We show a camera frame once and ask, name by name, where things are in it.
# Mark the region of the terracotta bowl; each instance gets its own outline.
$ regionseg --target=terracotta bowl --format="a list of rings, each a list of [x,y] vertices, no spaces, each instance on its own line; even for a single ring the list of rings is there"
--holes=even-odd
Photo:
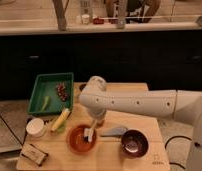
[[[89,125],[78,125],[72,128],[67,136],[67,144],[70,150],[76,154],[85,154],[89,152],[96,144],[97,133],[94,131],[92,142],[88,142],[86,138],[84,138],[84,129],[90,128]]]
[[[137,130],[125,132],[121,138],[122,150],[129,157],[142,157],[148,150],[146,137]]]

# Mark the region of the cable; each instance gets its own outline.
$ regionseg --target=cable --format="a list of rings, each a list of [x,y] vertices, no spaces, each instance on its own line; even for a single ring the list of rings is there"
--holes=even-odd
[[[169,138],[166,143],[165,143],[165,149],[167,148],[169,142],[175,138],[184,138],[184,139],[187,139],[189,141],[191,141],[191,138],[187,137],[187,136],[184,136],[184,135],[176,135],[176,136],[173,136],[171,138]],[[176,166],[179,166],[180,168],[182,168],[183,170],[185,170],[186,168],[181,165],[180,163],[177,163],[177,162],[169,162],[169,164],[172,164],[172,165],[176,165]]]
[[[12,133],[12,135],[15,137],[15,139],[21,144],[21,146],[23,146],[23,143],[21,142],[21,140],[15,135],[15,133],[13,132],[13,130],[10,128],[10,126],[7,124],[7,122],[4,120],[4,118],[1,116],[0,114],[0,119],[4,122],[4,124],[7,126],[7,128],[9,129],[9,131]]]
[[[173,137],[169,138],[169,139],[166,141],[165,149],[167,148],[167,145],[169,144],[169,142],[170,142],[171,140],[175,139],[175,138],[185,138],[185,139],[191,141],[191,138],[189,138],[189,137],[186,137],[186,136],[184,136],[184,135],[176,135],[176,136],[173,136]]]
[[[186,169],[186,168],[185,168],[182,164],[180,164],[180,163],[170,162],[169,164],[177,165],[177,166],[179,166],[180,168],[182,168],[183,170]]]

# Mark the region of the white container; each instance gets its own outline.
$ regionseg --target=white container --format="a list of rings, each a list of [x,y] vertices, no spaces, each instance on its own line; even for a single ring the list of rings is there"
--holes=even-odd
[[[34,118],[27,124],[26,130],[33,137],[41,137],[46,130],[44,121],[40,118]]]
[[[89,14],[83,14],[82,15],[83,24],[89,24],[89,21],[90,21],[90,15]]]

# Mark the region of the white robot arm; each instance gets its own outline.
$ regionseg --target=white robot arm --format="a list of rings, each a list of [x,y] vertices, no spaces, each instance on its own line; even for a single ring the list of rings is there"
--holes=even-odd
[[[105,117],[106,110],[114,110],[158,118],[170,116],[193,125],[186,171],[202,170],[202,92],[109,92],[106,91],[106,81],[93,76],[80,94],[79,101],[87,107],[90,116],[98,120]]]

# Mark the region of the orange bowl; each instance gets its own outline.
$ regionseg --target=orange bowl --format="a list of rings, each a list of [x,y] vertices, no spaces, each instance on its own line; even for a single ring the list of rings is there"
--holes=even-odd
[[[92,137],[92,142],[88,142],[88,140],[84,137],[84,129],[90,128],[89,125],[82,124],[72,128],[68,132],[67,136],[67,145],[70,150],[77,154],[84,154],[89,152],[96,144],[97,133],[94,130],[94,134]]]

